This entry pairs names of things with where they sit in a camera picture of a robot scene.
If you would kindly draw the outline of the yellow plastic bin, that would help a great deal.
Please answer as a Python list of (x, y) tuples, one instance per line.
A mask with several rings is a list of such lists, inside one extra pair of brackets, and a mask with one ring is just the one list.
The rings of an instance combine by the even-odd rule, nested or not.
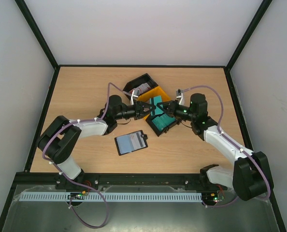
[(151, 98), (153, 97), (157, 97), (157, 96), (161, 96), (161, 99), (164, 101), (164, 102), (167, 102), (167, 101), (170, 101), (171, 98), (169, 97), (169, 95), (160, 87), (160, 86), (157, 86), (155, 88), (152, 88), (151, 90), (141, 94), (139, 97), (138, 97), (138, 100), (139, 101), (142, 101), (142, 102), (148, 102), (150, 101)]

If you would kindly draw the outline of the black bin with teal cards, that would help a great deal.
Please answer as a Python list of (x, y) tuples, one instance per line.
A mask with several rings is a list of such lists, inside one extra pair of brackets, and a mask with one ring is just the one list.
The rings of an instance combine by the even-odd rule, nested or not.
[(167, 133), (169, 129), (177, 124), (177, 120), (174, 117), (168, 116), (167, 114), (157, 116), (149, 115), (145, 121), (157, 137)]

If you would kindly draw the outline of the black bin with red cards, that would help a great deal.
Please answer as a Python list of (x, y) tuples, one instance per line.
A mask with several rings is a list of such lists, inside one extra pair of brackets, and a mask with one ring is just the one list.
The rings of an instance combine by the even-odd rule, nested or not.
[(157, 86), (158, 86), (157, 82), (154, 81), (148, 73), (145, 73), (127, 82), (123, 88), (123, 91), (131, 94), (134, 89), (138, 89), (140, 92), (138, 100), (147, 102), (151, 98), (147, 95), (147, 93), (152, 89), (156, 88)]

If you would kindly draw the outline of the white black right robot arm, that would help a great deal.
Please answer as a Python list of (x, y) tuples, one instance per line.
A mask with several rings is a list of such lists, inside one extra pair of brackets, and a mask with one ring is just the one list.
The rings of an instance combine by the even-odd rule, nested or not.
[(205, 95), (192, 94), (188, 107), (178, 100), (160, 102), (157, 107), (177, 120), (190, 121), (194, 134), (216, 148), (233, 165), (231, 170), (220, 166), (207, 168), (206, 173), (200, 176), (200, 185), (204, 189), (221, 184), (233, 189), (244, 201), (263, 194), (270, 197), (273, 180), (267, 156), (244, 147), (224, 132), (219, 122), (208, 115)]

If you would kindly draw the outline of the teal credit card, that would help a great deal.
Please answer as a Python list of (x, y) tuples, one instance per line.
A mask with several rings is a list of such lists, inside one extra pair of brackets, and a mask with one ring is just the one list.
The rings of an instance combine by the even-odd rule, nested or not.
[(151, 116), (160, 116), (164, 112), (157, 106), (158, 103), (162, 102), (162, 97), (160, 95), (150, 98), (149, 103), (155, 106), (155, 109), (151, 111)]

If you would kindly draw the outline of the black leather card holder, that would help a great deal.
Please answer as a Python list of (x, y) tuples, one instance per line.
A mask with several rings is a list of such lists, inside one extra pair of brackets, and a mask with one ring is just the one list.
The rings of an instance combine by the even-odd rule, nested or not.
[(147, 135), (142, 130), (114, 138), (120, 156), (148, 148), (147, 139)]

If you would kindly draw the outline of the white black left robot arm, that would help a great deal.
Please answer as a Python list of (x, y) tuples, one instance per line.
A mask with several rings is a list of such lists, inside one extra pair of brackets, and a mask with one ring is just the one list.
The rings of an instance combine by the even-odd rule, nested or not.
[(143, 101), (131, 100), (126, 105), (118, 95), (111, 95), (100, 114), (93, 119), (69, 120), (58, 116), (42, 133), (37, 147), (43, 152), (43, 158), (53, 164), (69, 182), (69, 187), (89, 188), (83, 184), (84, 171), (72, 157), (72, 151), (80, 138), (95, 135), (107, 135), (117, 127), (120, 119), (142, 119), (155, 110), (155, 106)]

